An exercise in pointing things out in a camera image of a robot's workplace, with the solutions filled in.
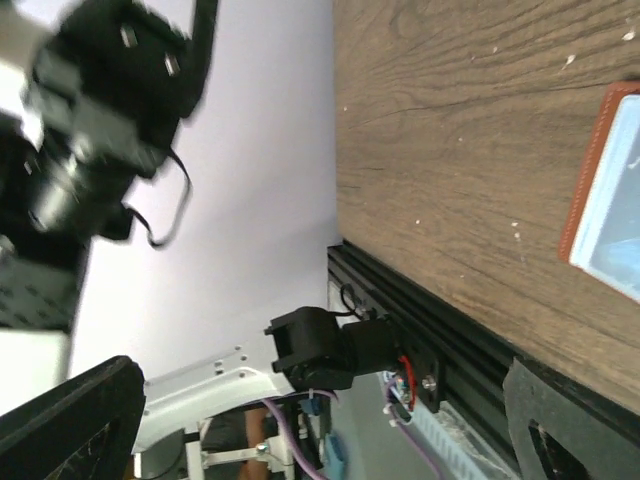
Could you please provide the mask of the right arm base motor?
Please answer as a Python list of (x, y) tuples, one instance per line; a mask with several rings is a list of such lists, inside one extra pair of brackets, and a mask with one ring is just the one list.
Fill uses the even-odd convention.
[(265, 329), (275, 344), (272, 369), (296, 391), (347, 390), (360, 376), (398, 373), (411, 410), (418, 402), (436, 412), (444, 399), (440, 353), (389, 314), (369, 311), (363, 320), (301, 307), (272, 320)]

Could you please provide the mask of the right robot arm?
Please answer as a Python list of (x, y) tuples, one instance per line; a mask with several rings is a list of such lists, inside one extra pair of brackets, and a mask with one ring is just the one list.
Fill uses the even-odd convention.
[[(104, 454), (89, 474), (114, 479), (128, 458), (169, 434), (214, 414), (291, 390), (280, 374), (233, 353), (147, 382), (126, 356), (59, 384), (1, 416), (2, 478), (44, 479), (101, 431)], [(563, 447), (592, 479), (639, 476), (639, 418), (566, 377), (515, 360), (503, 382), (511, 445), (524, 479), (562, 475), (551, 460)]]

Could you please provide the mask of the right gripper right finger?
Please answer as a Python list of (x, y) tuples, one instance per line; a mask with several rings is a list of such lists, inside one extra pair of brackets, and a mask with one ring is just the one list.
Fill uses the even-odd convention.
[(637, 479), (639, 416), (530, 359), (503, 382), (508, 430), (524, 479)]

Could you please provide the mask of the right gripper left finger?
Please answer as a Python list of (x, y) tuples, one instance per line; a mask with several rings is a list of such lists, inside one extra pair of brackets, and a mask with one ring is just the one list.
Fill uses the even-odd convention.
[(144, 406), (142, 370), (115, 356), (1, 416), (1, 477), (122, 479)]

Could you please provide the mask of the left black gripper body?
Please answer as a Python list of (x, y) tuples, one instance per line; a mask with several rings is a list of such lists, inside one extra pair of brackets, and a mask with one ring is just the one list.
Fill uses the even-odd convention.
[(22, 106), (1, 115), (1, 326), (69, 330), (95, 237), (128, 239), (142, 216), (137, 179), (175, 158), (180, 123), (203, 96), (218, 5), (194, 5), (180, 32), (138, 1), (82, 1), (47, 32), (1, 5), (1, 57), (25, 75)]

